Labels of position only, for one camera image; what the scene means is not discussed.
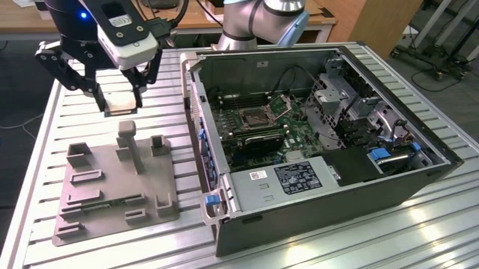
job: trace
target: white label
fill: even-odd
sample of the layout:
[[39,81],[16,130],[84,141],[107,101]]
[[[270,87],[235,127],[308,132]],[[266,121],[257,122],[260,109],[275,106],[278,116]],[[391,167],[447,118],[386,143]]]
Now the white label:
[[256,67],[268,67],[268,61],[257,62]]
[[260,178],[267,178],[267,172],[263,170],[263,171],[256,171],[256,172],[252,172],[249,173],[249,177],[251,177],[251,180],[256,180],[256,179],[260,179]]
[[127,14],[124,14],[124,15],[121,15],[119,17],[111,18],[109,23],[115,27],[121,27],[121,26],[125,26],[128,24],[132,24],[132,19],[129,18],[129,16]]

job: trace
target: metal rail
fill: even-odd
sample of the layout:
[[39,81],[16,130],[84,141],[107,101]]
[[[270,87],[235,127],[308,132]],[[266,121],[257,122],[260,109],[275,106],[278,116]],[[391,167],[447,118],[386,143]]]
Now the metal rail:
[[[466,160],[400,206],[223,258],[200,217],[200,185],[181,100],[180,59],[164,52],[159,80],[136,115],[104,118],[93,99],[53,84],[0,268],[415,268],[479,265],[479,146],[372,51],[342,43]],[[104,92],[127,91],[119,71],[99,72]],[[133,119],[136,138],[164,134],[173,148],[181,215],[176,221],[55,247],[51,242],[68,144],[115,143]]]

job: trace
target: open computer tower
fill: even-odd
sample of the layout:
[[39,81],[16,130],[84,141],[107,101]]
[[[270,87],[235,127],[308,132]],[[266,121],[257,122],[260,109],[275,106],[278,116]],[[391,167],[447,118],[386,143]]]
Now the open computer tower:
[[196,57],[185,106],[216,256],[399,205],[463,163],[346,47]]

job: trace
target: floor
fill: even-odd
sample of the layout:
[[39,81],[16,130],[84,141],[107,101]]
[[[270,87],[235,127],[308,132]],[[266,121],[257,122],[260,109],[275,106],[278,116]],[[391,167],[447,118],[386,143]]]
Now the floor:
[[[434,8],[418,12],[412,20],[412,24],[418,29],[422,29],[426,25],[432,13]],[[443,23],[450,18],[450,15],[443,14],[430,32],[431,36],[436,35]],[[448,51],[451,51],[454,41],[459,39],[467,28],[467,24],[460,24],[450,36],[444,44]],[[191,36],[179,36],[176,43],[181,44],[180,47],[191,47],[193,44],[203,46],[211,41],[208,40],[211,38],[211,36],[203,36],[200,39]],[[427,45],[431,40],[432,38],[426,40],[423,45]],[[52,77],[33,59],[37,44],[37,41],[11,41],[7,49],[0,52],[0,126],[17,125],[44,111],[51,92]],[[464,46],[463,55],[467,55],[478,44],[479,34],[475,33]],[[388,63],[408,80],[415,72],[428,68],[427,64],[412,59],[406,54],[400,55],[396,59],[390,59]],[[479,124],[476,124],[476,119],[479,118],[479,61],[472,62],[471,65],[474,73],[468,74],[459,84],[442,92],[422,90],[422,93],[471,137],[479,141]],[[440,89],[450,85],[450,83],[456,82],[451,78],[438,82],[427,74],[418,75],[416,80],[423,87],[432,90]],[[41,119],[37,119],[27,125],[33,135],[39,131],[40,122]],[[0,130],[0,250],[33,144],[33,139],[20,128],[11,131]]]

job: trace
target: sticker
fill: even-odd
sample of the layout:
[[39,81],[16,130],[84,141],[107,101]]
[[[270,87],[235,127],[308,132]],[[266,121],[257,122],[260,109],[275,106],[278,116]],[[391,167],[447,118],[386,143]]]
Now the sticker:
[[109,20],[109,23],[115,27],[121,27],[121,26],[125,26],[128,24],[132,24],[132,19],[129,18],[129,16],[127,14],[124,14],[124,15],[121,15],[119,17],[111,18],[108,20]]
[[268,67],[268,61],[257,62],[256,67]]
[[288,195],[323,186],[308,161],[276,167],[275,172]]
[[267,178],[268,176],[267,176],[267,172],[263,170],[249,173],[249,177],[251,180],[256,180],[256,179]]

